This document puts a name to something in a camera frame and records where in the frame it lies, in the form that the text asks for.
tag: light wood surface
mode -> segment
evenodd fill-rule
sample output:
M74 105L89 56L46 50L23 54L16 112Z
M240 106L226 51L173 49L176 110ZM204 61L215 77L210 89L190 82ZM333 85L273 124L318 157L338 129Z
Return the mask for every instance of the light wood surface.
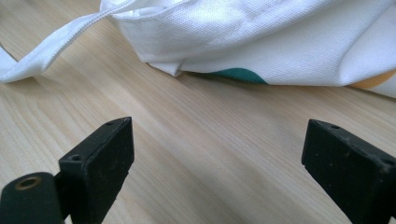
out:
M98 7L0 0L0 42L20 59ZM351 88L171 77L100 21L42 76L0 85L0 186L56 174L101 124L131 116L135 162L104 223L349 223L301 165L307 122L338 124L396 156L395 114L395 99Z

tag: canvas bag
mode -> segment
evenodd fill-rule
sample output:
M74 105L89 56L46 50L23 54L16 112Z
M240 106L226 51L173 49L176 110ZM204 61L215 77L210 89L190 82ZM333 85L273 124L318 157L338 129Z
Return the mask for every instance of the canvas bag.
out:
M0 81L43 73L102 18L142 62L173 76L352 85L396 97L395 0L102 0L98 13L67 23L19 62L0 48Z

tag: wood grain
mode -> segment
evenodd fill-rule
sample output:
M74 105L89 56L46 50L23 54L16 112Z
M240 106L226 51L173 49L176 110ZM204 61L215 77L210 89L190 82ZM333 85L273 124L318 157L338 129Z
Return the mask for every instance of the wood grain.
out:
M20 59L98 6L0 0L0 42ZM135 163L105 223L349 223L301 165L307 122L338 124L396 156L395 103L351 88L171 77L101 21L42 76L0 85L0 185L56 174L66 151L131 116Z

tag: white tote bag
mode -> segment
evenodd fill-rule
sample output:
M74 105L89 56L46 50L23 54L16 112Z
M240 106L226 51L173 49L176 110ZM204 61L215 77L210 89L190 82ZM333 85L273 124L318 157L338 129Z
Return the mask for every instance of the white tote bag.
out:
M102 0L99 12L67 23L19 62L0 48L0 81L43 73L102 18L142 62L173 76L352 85L396 97L395 0Z

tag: bag strap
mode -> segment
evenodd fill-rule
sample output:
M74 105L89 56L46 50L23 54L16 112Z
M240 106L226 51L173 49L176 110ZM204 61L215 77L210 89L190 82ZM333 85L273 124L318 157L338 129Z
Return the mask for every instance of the bag strap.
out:
M12 82L43 73L59 54L72 44L85 30L109 15L144 7L168 7L179 1L180 0L125 0L121 1L118 5L109 3L110 1L104 1L107 3L104 10L70 21L44 39L43 42L19 62L0 45L0 82Z

